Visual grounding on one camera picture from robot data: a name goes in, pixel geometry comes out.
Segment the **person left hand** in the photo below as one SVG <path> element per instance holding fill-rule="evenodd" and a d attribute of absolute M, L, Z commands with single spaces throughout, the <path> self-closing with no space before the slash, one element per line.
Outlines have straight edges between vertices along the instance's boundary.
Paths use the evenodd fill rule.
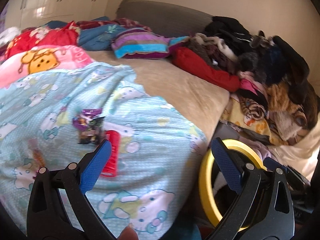
<path fill-rule="evenodd" d="M 135 232 L 133 225 L 130 223 L 120 233 L 117 240 L 139 240 L 137 233 Z"/>

